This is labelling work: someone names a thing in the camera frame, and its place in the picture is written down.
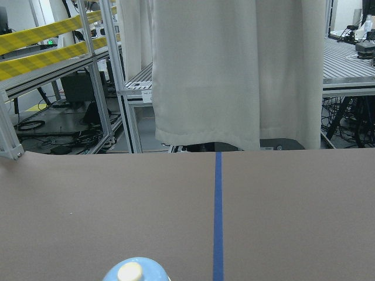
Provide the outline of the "blue service bell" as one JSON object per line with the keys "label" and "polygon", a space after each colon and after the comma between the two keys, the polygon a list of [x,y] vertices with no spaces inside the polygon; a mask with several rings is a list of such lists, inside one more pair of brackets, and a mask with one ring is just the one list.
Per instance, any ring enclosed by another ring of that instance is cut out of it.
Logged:
{"label": "blue service bell", "polygon": [[103,278],[104,281],[116,280],[158,280],[170,281],[165,269],[155,260],[145,257],[129,258],[116,264]]}

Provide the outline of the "yellow black hazard tape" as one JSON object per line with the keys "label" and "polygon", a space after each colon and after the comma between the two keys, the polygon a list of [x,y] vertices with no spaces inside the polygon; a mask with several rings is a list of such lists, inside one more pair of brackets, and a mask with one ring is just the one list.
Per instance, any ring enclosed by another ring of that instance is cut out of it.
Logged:
{"label": "yellow black hazard tape", "polygon": [[[82,26],[81,16],[77,15],[48,25],[2,35],[1,55],[50,39],[55,35],[75,31]],[[86,56],[88,56],[87,43],[80,42],[65,47],[50,47],[40,53],[28,54],[18,59],[2,60],[1,81],[36,71],[52,64]]]}

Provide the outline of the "aluminium profile table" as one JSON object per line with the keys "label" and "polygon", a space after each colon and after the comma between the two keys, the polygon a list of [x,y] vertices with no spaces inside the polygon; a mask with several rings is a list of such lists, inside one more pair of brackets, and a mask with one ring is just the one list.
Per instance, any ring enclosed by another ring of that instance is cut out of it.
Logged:
{"label": "aluminium profile table", "polygon": [[323,98],[374,95],[374,66],[352,44],[325,39],[323,55]]}

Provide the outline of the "white curtain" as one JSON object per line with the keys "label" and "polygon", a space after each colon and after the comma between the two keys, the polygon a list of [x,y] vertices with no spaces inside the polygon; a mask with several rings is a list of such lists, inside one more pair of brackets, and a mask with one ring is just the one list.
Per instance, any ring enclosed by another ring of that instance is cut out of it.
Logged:
{"label": "white curtain", "polygon": [[118,1],[128,78],[152,66],[167,145],[319,149],[325,1]]}

